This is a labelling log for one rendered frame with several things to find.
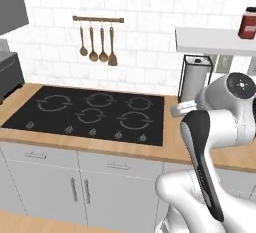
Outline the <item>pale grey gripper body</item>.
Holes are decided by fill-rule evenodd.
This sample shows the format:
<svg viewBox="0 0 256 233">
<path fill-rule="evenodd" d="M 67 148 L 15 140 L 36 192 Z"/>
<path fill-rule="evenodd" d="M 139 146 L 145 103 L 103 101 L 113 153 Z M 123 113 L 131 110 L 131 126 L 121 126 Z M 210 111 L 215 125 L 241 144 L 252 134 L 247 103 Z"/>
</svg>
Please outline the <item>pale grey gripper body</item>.
<svg viewBox="0 0 256 233">
<path fill-rule="evenodd" d="M 170 107 L 170 113 L 173 117 L 182 117 L 189 113 L 190 111 L 196 110 L 197 104 L 194 100 L 181 102 L 177 105 L 172 105 Z"/>
</svg>

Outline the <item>white paper roll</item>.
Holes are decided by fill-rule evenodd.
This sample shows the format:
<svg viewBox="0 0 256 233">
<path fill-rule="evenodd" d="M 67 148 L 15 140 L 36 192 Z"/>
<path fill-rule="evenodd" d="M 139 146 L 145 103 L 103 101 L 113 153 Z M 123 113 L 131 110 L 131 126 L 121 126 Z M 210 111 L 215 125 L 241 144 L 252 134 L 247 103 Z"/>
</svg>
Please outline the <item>white paper roll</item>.
<svg viewBox="0 0 256 233">
<path fill-rule="evenodd" d="M 208 56 L 185 55 L 185 71 L 182 88 L 182 101 L 193 100 L 204 88 L 211 62 Z"/>
</svg>

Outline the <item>grey drawer front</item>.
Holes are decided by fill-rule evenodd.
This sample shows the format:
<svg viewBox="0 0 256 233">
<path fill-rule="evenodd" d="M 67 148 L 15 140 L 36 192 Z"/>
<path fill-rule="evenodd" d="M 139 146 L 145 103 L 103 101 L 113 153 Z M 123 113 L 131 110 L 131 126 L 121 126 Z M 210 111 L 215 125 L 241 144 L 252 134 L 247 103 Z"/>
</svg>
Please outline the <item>grey drawer front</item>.
<svg viewBox="0 0 256 233">
<path fill-rule="evenodd" d="M 192 165 L 164 162 L 164 173 L 193 169 Z M 256 174 L 234 170 L 217 169 L 222 187 L 229 193 L 250 199 L 256 185 Z"/>
<path fill-rule="evenodd" d="M 77 154 L 75 151 L 8 142 L 2 142 L 0 144 L 0 148 L 2 149 L 3 154 L 7 160 L 22 161 L 71 169 L 78 168 Z M 25 153 L 30 152 L 38 154 L 44 153 L 47 158 L 36 159 L 24 156 Z"/>
<path fill-rule="evenodd" d="M 162 173 L 163 163 L 137 158 L 119 157 L 113 155 L 96 154 L 89 152 L 78 153 L 80 168 L 86 171 L 100 172 L 128 177 L 138 177 L 155 180 Z M 118 170 L 107 168 L 107 164 L 126 164 L 130 170 Z"/>
</svg>

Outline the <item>black hob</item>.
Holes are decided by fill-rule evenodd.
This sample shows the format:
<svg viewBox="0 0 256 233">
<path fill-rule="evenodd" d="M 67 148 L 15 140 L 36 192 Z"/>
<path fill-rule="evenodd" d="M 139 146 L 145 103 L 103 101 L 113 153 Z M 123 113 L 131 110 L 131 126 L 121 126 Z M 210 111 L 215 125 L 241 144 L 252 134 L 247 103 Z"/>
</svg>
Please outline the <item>black hob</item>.
<svg viewBox="0 0 256 233">
<path fill-rule="evenodd" d="M 3 127 L 161 146 L 163 119 L 162 96 L 43 86 Z M 34 128 L 26 129 L 30 121 Z"/>
</svg>

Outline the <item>wooden spatula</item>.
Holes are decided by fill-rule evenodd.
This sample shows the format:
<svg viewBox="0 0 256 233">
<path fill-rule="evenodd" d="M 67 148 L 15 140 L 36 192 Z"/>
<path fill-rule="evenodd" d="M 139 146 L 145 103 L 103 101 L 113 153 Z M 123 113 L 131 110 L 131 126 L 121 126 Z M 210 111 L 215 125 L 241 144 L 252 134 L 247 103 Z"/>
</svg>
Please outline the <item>wooden spatula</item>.
<svg viewBox="0 0 256 233">
<path fill-rule="evenodd" d="M 108 65 L 116 66 L 117 65 L 117 57 L 114 53 L 114 28 L 110 27 L 110 55 L 108 57 Z"/>
</svg>

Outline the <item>large wooden spoon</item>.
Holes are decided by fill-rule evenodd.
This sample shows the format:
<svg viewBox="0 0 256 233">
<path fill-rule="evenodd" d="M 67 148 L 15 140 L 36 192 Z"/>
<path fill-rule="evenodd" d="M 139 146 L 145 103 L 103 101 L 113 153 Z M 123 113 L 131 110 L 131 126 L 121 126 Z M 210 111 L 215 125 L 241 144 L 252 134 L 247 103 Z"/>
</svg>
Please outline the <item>large wooden spoon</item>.
<svg viewBox="0 0 256 233">
<path fill-rule="evenodd" d="M 101 38 L 101 53 L 99 55 L 99 60 L 101 62 L 107 62 L 108 61 L 108 55 L 106 54 L 104 50 L 104 28 L 100 28 L 100 38 Z"/>
</svg>

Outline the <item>wooden ladle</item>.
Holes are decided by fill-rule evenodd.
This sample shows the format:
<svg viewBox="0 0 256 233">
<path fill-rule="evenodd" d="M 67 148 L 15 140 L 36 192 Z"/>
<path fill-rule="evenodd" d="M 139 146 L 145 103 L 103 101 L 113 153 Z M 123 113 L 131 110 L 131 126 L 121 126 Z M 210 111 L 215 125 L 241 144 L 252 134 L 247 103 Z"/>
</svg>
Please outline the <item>wooden ladle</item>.
<svg viewBox="0 0 256 233">
<path fill-rule="evenodd" d="M 94 50 L 94 32 L 93 27 L 90 27 L 90 40 L 91 40 L 91 53 L 89 54 L 89 59 L 93 62 L 98 60 L 98 54 Z"/>
</svg>

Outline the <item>red jar with black lid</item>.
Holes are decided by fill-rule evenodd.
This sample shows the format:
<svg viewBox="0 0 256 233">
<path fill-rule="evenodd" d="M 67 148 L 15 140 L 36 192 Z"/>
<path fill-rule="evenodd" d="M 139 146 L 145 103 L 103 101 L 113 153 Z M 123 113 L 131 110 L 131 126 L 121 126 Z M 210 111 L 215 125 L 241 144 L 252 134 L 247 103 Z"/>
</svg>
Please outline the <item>red jar with black lid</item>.
<svg viewBox="0 0 256 233">
<path fill-rule="evenodd" d="M 253 39 L 256 34 L 256 7 L 247 7 L 242 15 L 238 36 L 241 39 Z"/>
</svg>

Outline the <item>grey cupboard door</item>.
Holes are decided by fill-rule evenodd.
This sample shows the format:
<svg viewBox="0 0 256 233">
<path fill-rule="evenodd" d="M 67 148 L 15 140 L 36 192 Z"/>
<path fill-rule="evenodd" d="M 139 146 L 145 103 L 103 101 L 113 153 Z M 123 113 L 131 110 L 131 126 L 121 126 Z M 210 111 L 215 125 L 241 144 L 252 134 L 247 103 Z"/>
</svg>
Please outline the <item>grey cupboard door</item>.
<svg viewBox="0 0 256 233">
<path fill-rule="evenodd" d="M 87 224 L 78 170 L 12 160 L 7 165 L 29 216 Z M 71 177 L 75 179 L 77 202 Z"/>
<path fill-rule="evenodd" d="M 91 203 L 86 211 L 90 226 L 121 233 L 154 233 L 158 197 L 155 181 L 138 177 L 82 171 L 89 180 Z"/>
<path fill-rule="evenodd" d="M 0 153 L 0 210 L 25 214 L 24 207 L 13 183 L 5 160 Z"/>
</svg>

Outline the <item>small wooden spoon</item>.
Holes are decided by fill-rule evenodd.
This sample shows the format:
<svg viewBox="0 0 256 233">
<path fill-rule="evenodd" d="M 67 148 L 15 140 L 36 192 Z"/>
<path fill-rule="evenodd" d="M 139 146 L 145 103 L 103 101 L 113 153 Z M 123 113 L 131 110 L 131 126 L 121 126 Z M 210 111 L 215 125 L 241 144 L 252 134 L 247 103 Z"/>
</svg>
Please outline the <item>small wooden spoon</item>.
<svg viewBox="0 0 256 233">
<path fill-rule="evenodd" d="M 80 26 L 80 37 L 81 37 L 81 48 L 80 48 L 80 54 L 82 56 L 87 56 L 88 55 L 88 50 L 86 49 L 84 45 L 84 37 L 83 37 L 83 27 Z"/>
</svg>

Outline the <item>dark grey small appliance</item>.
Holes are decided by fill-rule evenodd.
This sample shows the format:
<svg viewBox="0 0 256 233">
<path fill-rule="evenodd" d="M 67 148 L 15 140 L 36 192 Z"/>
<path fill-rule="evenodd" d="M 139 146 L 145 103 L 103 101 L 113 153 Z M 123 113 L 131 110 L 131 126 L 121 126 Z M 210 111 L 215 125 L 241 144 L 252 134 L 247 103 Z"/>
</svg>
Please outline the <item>dark grey small appliance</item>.
<svg viewBox="0 0 256 233">
<path fill-rule="evenodd" d="M 0 51 L 0 104 L 25 83 L 18 54 Z"/>
</svg>

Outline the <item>white wall shelf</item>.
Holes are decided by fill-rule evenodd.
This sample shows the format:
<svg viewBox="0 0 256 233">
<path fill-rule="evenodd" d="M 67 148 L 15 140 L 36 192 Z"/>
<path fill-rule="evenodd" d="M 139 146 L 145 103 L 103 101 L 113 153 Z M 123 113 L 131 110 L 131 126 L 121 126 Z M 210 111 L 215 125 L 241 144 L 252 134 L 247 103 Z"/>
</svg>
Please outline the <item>white wall shelf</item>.
<svg viewBox="0 0 256 233">
<path fill-rule="evenodd" d="M 241 39 L 235 30 L 176 27 L 175 37 L 178 52 L 256 56 L 256 38 Z"/>
</svg>

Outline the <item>wooden tool rail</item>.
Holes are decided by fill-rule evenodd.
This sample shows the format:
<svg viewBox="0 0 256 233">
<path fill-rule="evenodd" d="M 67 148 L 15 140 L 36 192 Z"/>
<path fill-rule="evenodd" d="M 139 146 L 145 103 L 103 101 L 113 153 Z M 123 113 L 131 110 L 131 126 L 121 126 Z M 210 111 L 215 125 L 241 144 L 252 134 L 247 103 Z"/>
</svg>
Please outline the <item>wooden tool rail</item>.
<svg viewBox="0 0 256 233">
<path fill-rule="evenodd" d="M 124 18 L 72 16 L 73 21 L 124 23 Z"/>
</svg>

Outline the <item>grey wall cupboard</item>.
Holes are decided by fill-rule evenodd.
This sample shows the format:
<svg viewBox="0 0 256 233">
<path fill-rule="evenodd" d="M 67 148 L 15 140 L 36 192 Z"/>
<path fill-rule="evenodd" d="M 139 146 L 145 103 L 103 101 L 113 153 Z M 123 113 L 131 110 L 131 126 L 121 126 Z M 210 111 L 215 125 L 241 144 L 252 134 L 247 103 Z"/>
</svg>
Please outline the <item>grey wall cupboard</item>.
<svg viewBox="0 0 256 233">
<path fill-rule="evenodd" d="M 0 0 L 0 35 L 29 23 L 24 0 Z"/>
</svg>

